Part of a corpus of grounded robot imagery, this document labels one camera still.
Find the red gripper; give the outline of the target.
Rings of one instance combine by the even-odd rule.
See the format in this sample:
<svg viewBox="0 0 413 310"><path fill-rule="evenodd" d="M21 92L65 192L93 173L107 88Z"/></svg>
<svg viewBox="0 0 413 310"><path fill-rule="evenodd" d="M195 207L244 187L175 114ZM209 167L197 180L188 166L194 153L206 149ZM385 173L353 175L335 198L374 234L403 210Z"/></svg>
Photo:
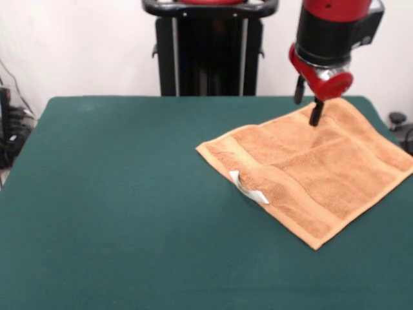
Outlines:
<svg viewBox="0 0 413 310"><path fill-rule="evenodd" d="M292 44L288 53L292 66L299 74L294 92L294 103L300 105L305 93L305 84L314 93L315 106L309 124L318 126L324 108L324 101L342 96L352 85L354 77L349 70L349 62L333 67L317 67L306 63L296 53Z"/></svg>

